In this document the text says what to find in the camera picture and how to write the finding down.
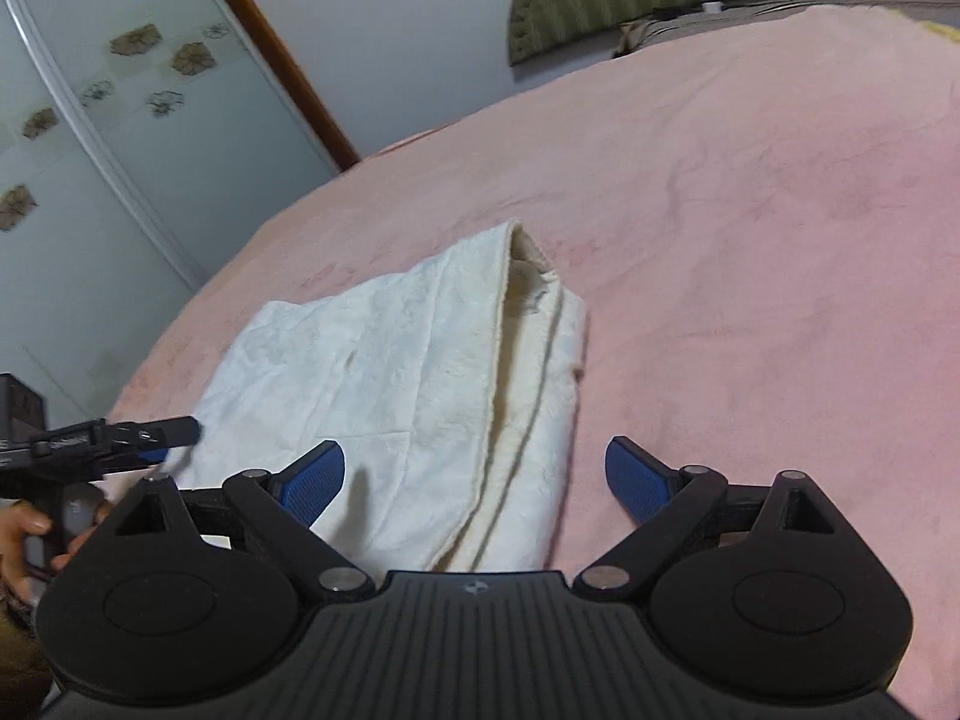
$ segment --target wooden trim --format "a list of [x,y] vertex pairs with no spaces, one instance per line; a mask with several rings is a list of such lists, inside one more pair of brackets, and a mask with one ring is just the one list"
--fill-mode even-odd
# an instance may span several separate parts
[[333,121],[333,117],[310,85],[304,71],[299,69],[287,47],[283,45],[256,3],[253,0],[225,1],[340,170],[347,170],[348,167],[356,165],[360,161],[360,155],[337,122]]

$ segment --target frosted glass door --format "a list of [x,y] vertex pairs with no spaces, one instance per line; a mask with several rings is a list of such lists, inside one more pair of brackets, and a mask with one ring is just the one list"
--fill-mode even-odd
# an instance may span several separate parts
[[93,124],[207,276],[333,177],[217,1],[25,1]]
[[53,425],[103,416],[191,295],[61,119],[0,8],[0,371]]

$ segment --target crosshair logo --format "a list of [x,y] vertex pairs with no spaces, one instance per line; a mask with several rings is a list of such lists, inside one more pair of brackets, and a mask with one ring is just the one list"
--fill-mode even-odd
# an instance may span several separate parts
[[478,595],[487,592],[490,589],[490,585],[486,581],[479,579],[473,580],[469,584],[464,585],[464,590],[467,591],[470,595],[476,598]]

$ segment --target pink bedspread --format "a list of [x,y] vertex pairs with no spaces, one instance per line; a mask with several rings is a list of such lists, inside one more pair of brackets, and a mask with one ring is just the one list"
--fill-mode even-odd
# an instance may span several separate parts
[[272,298],[521,218],[592,323],[554,565],[630,530],[623,433],[733,482],[809,471],[916,617],[894,690],[960,714],[960,47],[816,8],[606,62],[364,162],[264,225],[113,416],[188,412]]

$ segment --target human hand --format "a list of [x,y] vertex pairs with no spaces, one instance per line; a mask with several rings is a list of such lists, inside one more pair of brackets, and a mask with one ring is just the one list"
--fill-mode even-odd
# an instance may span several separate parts
[[[104,521],[110,508],[110,504],[104,501],[97,509],[94,520],[96,525]],[[19,501],[0,511],[0,575],[7,586],[26,603],[32,600],[32,591],[30,576],[23,560],[23,536],[43,536],[50,532],[51,527],[53,523],[50,517],[39,512],[27,501]],[[94,528],[89,528],[74,538],[64,555],[57,555],[51,560],[50,567],[55,571],[64,570],[64,566],[90,538],[93,530]]]

